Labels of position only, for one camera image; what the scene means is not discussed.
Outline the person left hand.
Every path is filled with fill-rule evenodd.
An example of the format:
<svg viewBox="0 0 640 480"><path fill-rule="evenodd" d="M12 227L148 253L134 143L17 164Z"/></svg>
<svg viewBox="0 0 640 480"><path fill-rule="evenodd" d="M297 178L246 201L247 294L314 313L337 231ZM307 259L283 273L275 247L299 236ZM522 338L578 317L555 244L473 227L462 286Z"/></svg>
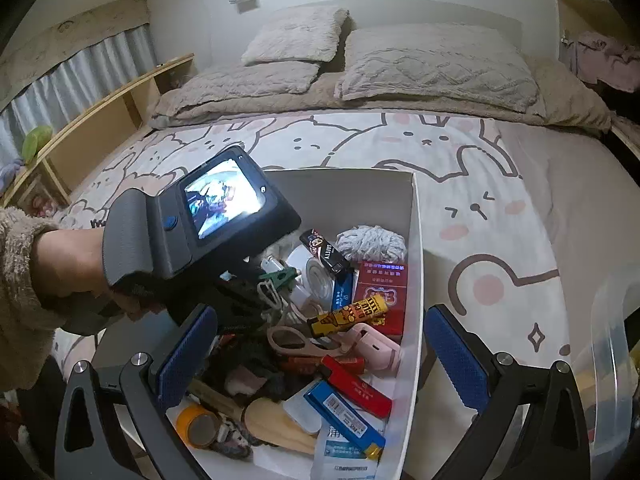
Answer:
<svg viewBox="0 0 640 480"><path fill-rule="evenodd" d="M39 234L30 253L32 289L48 309L54 300L88 292L115 301L131 321L162 312L157 302L128 297L108 286L102 258L103 229L56 230Z"/></svg>

